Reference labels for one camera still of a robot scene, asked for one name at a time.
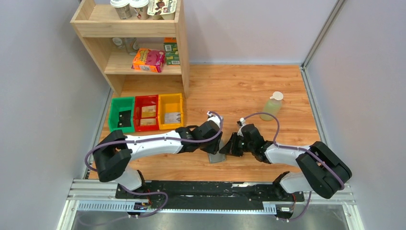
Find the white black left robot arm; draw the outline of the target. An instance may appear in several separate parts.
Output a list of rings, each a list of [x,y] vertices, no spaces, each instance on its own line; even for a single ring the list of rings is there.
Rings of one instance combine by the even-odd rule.
[[[210,117],[200,126],[179,127],[173,131],[150,136],[124,135],[121,130],[110,133],[91,150],[99,181],[116,182],[133,198],[142,198],[147,189],[141,172],[129,163],[159,154],[179,154],[201,149],[210,154],[219,151],[222,120]]]

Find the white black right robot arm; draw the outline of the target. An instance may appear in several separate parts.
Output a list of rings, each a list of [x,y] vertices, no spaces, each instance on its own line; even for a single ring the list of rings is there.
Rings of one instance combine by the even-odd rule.
[[[238,157],[250,152],[259,162],[298,167],[300,172],[283,172],[273,181],[273,194],[281,201],[293,193],[311,191],[330,199],[352,177],[350,168],[325,143],[281,145],[265,140],[253,124],[234,132],[219,152]]]

